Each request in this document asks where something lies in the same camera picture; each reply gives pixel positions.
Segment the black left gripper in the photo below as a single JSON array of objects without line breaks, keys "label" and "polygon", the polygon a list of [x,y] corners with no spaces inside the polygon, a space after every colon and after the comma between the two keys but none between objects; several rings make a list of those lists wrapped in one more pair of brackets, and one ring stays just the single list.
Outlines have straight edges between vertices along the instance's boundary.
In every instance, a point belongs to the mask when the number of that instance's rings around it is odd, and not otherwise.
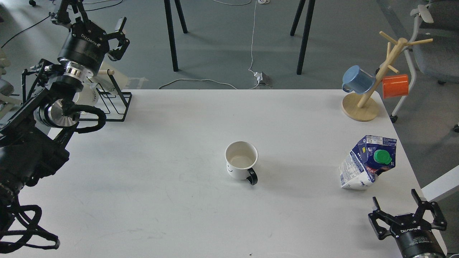
[{"label": "black left gripper", "polygon": [[58,55],[59,63],[73,61],[98,75],[105,54],[111,61],[119,61],[124,56],[130,41],[123,32],[126,17],[118,20],[115,31],[106,39],[116,39],[118,45],[109,50],[104,38],[105,30],[87,17],[83,0],[58,0],[56,8],[50,13],[51,22],[68,29],[69,35]]}]

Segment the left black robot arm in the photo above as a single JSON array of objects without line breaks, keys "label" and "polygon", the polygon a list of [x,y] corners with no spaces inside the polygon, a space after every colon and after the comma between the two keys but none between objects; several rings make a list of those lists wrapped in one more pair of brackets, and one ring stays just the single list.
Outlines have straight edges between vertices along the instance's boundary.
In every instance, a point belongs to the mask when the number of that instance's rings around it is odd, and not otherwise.
[{"label": "left black robot arm", "polygon": [[54,24],[69,34],[58,63],[40,60],[36,79],[20,109],[1,126],[1,226],[13,220],[13,202],[24,186],[34,186],[54,175],[69,159],[65,149],[73,133],[100,130],[105,113],[94,106],[75,104],[74,96],[86,78],[98,75],[105,56],[120,60],[129,45],[123,32],[126,18],[107,33],[88,19],[81,0],[62,0],[51,13]]}]

